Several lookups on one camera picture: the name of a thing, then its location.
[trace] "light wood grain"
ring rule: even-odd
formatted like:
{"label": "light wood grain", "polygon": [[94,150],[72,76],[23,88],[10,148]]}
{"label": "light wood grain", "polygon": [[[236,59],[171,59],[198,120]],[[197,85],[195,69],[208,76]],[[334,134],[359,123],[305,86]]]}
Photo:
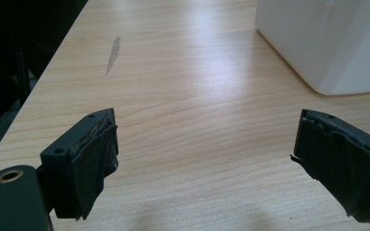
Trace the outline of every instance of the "light wood grain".
{"label": "light wood grain", "polygon": [[[0,169],[115,108],[119,169],[56,230],[362,230],[289,159],[308,108],[370,133],[370,93],[312,90],[254,26],[256,1],[90,0],[0,143]],[[113,43],[119,53],[106,76]]]}

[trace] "wooden table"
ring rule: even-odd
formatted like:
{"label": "wooden table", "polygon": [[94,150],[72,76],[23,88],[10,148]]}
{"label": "wooden table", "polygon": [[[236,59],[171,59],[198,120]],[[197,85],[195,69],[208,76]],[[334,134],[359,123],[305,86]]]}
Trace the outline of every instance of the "wooden table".
{"label": "wooden table", "polygon": [[0,143],[0,169],[39,166],[80,118],[112,107],[119,169],[87,220],[52,213],[56,230],[370,229],[289,158],[302,108],[370,133],[370,93],[315,92],[256,30],[255,9],[89,1]]}

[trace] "hole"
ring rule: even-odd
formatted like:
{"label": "hole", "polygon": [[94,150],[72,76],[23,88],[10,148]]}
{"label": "hole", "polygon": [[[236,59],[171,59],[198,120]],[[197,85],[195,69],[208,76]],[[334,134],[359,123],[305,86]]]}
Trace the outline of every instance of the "hole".
{"label": "hole", "polygon": [[11,170],[11,171],[5,172],[0,176],[0,183],[5,184],[5,183],[12,182],[18,179],[22,175],[23,175],[22,170]]}
{"label": "hole", "polygon": [[56,148],[56,149],[55,149],[55,153],[56,153],[56,154],[61,154],[61,153],[63,153],[64,151],[65,151],[65,149],[64,149],[64,148],[61,148],[61,147],[60,147],[60,148]]}

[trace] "white container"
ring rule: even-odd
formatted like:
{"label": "white container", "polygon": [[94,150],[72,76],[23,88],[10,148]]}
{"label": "white container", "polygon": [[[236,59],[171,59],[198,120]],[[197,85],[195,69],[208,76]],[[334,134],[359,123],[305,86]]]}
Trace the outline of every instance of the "white container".
{"label": "white container", "polygon": [[255,24],[315,90],[370,92],[370,0],[259,0]]}

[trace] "dark scratch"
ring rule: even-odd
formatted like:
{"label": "dark scratch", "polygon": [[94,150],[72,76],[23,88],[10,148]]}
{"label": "dark scratch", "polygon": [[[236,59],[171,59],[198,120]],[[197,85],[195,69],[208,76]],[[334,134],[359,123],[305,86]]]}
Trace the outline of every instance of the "dark scratch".
{"label": "dark scratch", "polygon": [[107,73],[106,73],[106,76],[110,72],[111,68],[113,67],[114,62],[117,59],[117,56],[119,55],[120,41],[121,41],[121,38],[120,37],[117,37],[116,40],[114,41],[113,47],[111,49],[109,63],[107,65]]}

